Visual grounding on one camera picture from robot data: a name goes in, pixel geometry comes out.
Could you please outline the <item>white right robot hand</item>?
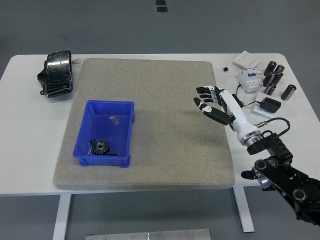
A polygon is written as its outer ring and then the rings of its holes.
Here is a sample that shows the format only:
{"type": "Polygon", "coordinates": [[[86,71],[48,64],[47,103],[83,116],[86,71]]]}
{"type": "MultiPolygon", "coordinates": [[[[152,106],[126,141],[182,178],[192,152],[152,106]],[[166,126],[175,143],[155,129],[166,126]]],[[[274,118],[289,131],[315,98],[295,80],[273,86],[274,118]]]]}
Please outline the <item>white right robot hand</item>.
{"type": "Polygon", "coordinates": [[[197,87],[196,91],[200,96],[193,100],[201,112],[218,123],[229,125],[243,146],[262,139],[258,127],[247,121],[245,113],[230,92],[212,85],[197,87]]]}

